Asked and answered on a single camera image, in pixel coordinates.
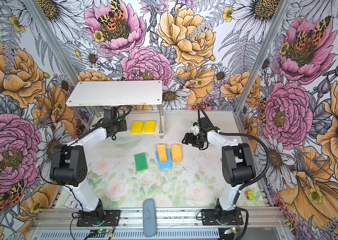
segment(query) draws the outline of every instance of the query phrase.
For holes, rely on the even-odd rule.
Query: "gray oblong pad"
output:
[[[156,207],[153,199],[146,199],[143,203],[143,224],[145,237],[152,237],[156,234]]]

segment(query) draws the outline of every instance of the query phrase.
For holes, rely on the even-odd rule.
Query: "black mounting plate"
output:
[[[105,217],[110,218],[113,221],[114,226],[117,227],[120,214],[121,214],[121,210],[104,210],[104,213],[105,213]],[[85,218],[82,218],[82,217],[78,219],[77,226],[78,227],[93,227],[91,223],[89,223]],[[98,227],[111,227],[111,226],[112,226],[112,223],[105,219],[105,221]]]
[[[211,226],[211,225],[243,225],[243,219],[241,211],[235,211],[235,216],[231,218],[225,218],[224,223],[221,223],[217,220],[217,215],[214,209],[201,209],[202,225]]]

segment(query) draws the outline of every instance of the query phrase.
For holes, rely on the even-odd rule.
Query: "green sponge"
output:
[[[134,161],[136,162],[136,171],[142,172],[148,169],[145,153],[138,153],[134,155]]]

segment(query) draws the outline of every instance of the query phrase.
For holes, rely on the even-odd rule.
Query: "sponge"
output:
[[[157,144],[157,151],[160,162],[166,162],[168,160],[168,157],[166,156],[165,144]]]
[[[154,120],[146,120],[144,132],[154,132],[156,129],[156,121]]]
[[[156,157],[157,157],[157,160],[158,160],[158,168],[160,170],[171,167],[170,149],[166,150],[166,154],[167,154],[168,160],[166,162],[160,162],[160,158],[158,157],[158,152],[156,151]]]
[[[146,162],[146,155],[144,152],[134,155],[134,161],[136,162],[136,171],[142,172],[148,169]]]
[[[142,133],[144,128],[144,121],[133,121],[132,128],[130,132],[132,133]]]
[[[181,145],[173,144],[171,146],[171,159],[173,160],[173,162],[181,162],[182,161]]]

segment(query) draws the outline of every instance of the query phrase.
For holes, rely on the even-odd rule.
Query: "shelf top panel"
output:
[[[162,104],[162,81],[79,82],[66,105],[118,106]]]

